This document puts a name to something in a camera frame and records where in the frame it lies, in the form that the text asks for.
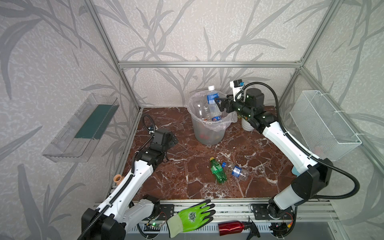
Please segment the clear bottle blue label large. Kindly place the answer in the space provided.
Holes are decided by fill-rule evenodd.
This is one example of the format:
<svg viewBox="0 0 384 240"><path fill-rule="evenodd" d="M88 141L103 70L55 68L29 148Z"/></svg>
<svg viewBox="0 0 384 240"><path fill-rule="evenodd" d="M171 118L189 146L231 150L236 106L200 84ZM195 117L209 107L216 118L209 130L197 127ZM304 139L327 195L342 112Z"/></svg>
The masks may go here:
<svg viewBox="0 0 384 240"><path fill-rule="evenodd" d="M215 89L215 86L208 87L207 101L208 108L210 111L210 118L213 122L218 122L222 119L222 112L220 111L217 103L215 102L216 98L219 98L219 92Z"/></svg>

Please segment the clear bottle red white label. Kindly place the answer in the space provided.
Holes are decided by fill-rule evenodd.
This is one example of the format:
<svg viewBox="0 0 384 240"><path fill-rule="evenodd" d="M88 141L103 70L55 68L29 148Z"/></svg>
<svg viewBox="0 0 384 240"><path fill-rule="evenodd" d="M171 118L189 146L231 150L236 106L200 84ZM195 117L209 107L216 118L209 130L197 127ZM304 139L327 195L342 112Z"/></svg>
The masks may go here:
<svg viewBox="0 0 384 240"><path fill-rule="evenodd" d="M202 101L197 101L194 103L195 108L195 115L203 120L208 121L210 119L210 112L206 104L204 104Z"/></svg>

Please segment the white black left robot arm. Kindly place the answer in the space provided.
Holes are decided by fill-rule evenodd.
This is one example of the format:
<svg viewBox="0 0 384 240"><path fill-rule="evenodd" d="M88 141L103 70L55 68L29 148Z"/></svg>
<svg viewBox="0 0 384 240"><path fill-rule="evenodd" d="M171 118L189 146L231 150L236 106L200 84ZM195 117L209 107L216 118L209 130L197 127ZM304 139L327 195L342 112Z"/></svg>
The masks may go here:
<svg viewBox="0 0 384 240"><path fill-rule="evenodd" d="M80 240L123 240L127 231L154 215L160 208L157 198L145 197L130 207L134 196L178 143L172 131L153 130L147 142L134 154L130 172L115 190L94 210L87 209L81 219Z"/></svg>

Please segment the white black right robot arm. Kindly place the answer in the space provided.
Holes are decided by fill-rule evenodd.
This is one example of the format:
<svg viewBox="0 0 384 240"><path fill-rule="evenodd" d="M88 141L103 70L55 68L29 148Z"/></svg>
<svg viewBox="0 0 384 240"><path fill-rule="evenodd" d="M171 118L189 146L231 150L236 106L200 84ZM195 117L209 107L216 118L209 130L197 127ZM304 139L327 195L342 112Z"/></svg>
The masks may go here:
<svg viewBox="0 0 384 240"><path fill-rule="evenodd" d="M292 206L299 206L311 199L341 200L350 198L360 190L360 183L353 175L334 167L329 159L320 159L298 142L284 127L279 114L265 111L264 94L254 85L269 89L275 101L275 91L262 82L244 84L242 80L230 83L233 93L225 98L214 97L213 101L221 112L236 112L252 128L272 141L291 161L299 176L282 192L269 200L267 211L271 218L279 219ZM354 188L338 196L319 195L319 191L329 185L332 172L338 172L354 183Z"/></svg>

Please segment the clear plastic bin liner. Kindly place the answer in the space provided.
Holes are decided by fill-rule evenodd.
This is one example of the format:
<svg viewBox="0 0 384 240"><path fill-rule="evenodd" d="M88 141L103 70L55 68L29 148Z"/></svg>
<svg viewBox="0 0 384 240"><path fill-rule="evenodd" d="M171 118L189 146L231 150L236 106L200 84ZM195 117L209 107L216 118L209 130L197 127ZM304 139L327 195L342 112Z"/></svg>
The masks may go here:
<svg viewBox="0 0 384 240"><path fill-rule="evenodd" d="M235 112L232 112L229 114L222 112L222 119L218 122L213 122L211 118L208 121L203 121L195 115L195 108L194 108L195 102L202 101L208 107L208 101L207 101L208 92L209 92L208 89L196 92L187 100L185 107L190 113L193 123L197 124L197 126L195 127L197 130L202 132L213 131L217 133L225 131L232 123L237 122L238 115ZM224 96L224 94L221 92L219 92L219 95L220 95L219 98Z"/></svg>

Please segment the grey mesh waste bin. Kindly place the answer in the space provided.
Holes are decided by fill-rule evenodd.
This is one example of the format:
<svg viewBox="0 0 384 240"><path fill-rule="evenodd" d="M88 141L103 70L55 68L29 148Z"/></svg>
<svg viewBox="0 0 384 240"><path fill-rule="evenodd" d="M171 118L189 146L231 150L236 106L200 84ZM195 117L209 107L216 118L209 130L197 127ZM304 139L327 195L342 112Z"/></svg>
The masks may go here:
<svg viewBox="0 0 384 240"><path fill-rule="evenodd" d="M193 129L194 129L194 134L196 139L204 145L216 145L224 138L226 131L222 131L218 133L213 131L202 132L195 128L197 124L194 124L193 120L192 120L192 124L193 124Z"/></svg>

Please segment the small tan cup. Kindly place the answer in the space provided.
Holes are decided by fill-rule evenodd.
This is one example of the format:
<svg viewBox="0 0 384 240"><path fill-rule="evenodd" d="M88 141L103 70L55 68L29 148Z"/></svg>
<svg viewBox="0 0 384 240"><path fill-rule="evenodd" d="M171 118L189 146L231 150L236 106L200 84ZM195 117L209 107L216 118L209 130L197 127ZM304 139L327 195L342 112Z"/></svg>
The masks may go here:
<svg viewBox="0 0 384 240"><path fill-rule="evenodd" d="M124 180L124 178L125 177L122 175L115 175L113 181L118 186Z"/></svg>

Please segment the green soda bottle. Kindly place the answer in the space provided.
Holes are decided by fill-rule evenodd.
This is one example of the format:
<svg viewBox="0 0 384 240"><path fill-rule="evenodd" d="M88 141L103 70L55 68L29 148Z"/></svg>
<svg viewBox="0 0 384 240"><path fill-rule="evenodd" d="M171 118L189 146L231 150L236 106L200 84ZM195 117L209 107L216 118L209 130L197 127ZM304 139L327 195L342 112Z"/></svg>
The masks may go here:
<svg viewBox="0 0 384 240"><path fill-rule="evenodd" d="M211 157L210 165L211 172L215 176L217 182L219 184L225 183L227 181L227 175L224 169L222 168L221 164L214 157Z"/></svg>

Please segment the crushed bottle blue label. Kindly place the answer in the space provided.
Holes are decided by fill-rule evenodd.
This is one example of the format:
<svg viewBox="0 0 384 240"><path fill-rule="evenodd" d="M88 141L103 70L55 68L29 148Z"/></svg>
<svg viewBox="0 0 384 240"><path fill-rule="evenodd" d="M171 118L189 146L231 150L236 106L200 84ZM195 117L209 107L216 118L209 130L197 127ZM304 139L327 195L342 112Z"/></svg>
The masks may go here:
<svg viewBox="0 0 384 240"><path fill-rule="evenodd" d="M224 169L227 175L231 175L241 181L246 181L248 179L248 171L231 162L223 162L222 168Z"/></svg>

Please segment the light blue object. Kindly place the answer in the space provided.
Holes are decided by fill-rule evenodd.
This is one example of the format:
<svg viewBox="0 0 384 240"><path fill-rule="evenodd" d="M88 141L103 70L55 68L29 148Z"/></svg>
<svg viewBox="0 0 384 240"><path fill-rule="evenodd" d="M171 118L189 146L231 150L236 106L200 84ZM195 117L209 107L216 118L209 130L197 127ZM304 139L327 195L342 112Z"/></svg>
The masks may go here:
<svg viewBox="0 0 384 240"><path fill-rule="evenodd" d="M292 174L297 176L297 177L300 175L300 173L297 171L297 169L295 167L292 168Z"/></svg>

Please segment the red spray bottle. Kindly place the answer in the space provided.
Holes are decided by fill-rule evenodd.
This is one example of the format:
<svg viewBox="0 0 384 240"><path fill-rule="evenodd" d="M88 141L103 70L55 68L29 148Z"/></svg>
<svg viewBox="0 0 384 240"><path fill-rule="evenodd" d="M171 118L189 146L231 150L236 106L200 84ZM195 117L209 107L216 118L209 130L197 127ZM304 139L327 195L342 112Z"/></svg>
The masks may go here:
<svg viewBox="0 0 384 240"><path fill-rule="evenodd" d="M218 224L220 236L239 234L244 230L249 230L250 233L247 240L251 240L253 237L260 238L261 234L256 224L248 218L247 222L231 221Z"/></svg>

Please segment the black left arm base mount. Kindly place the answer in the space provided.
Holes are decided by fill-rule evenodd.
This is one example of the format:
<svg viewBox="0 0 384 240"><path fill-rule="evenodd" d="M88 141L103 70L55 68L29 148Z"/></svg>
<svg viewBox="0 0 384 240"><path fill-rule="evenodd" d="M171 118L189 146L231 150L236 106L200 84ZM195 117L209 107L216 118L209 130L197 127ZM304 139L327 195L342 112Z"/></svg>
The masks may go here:
<svg viewBox="0 0 384 240"><path fill-rule="evenodd" d="M145 218L144 221L166 221L171 218L175 213L175 205L174 204L166 204L161 202L160 199L152 197L150 195L145 195L143 197L144 200L149 200L154 204L154 209L149 217Z"/></svg>

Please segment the aluminium frame rails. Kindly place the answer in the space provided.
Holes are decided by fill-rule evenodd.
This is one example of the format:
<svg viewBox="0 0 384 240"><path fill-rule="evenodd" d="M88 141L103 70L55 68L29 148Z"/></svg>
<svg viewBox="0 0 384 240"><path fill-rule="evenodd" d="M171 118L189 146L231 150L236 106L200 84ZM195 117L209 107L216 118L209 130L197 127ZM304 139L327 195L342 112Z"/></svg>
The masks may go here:
<svg viewBox="0 0 384 240"><path fill-rule="evenodd" d="M335 165L360 182L332 205L351 240L384 237L383 1L87 1L137 107L182 106L214 85L266 81L285 127L319 90L360 139Z"/></svg>

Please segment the clear acrylic wall shelf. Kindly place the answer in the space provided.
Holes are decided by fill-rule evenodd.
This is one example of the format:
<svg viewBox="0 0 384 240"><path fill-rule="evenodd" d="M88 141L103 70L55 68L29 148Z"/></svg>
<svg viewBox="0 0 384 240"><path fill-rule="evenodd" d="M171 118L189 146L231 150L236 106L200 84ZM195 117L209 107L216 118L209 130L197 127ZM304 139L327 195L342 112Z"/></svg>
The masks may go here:
<svg viewBox="0 0 384 240"><path fill-rule="evenodd" d="M117 97L90 94L42 155L54 163L86 163L119 106Z"/></svg>

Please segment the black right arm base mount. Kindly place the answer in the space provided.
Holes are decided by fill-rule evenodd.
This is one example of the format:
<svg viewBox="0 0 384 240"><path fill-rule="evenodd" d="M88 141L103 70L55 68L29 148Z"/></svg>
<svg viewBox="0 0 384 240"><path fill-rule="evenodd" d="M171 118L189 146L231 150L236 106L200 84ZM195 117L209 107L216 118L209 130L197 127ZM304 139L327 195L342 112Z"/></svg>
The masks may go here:
<svg viewBox="0 0 384 240"><path fill-rule="evenodd" d="M250 210L257 221L293 221L295 210L292 207L282 211L270 207L269 204L251 204Z"/></svg>

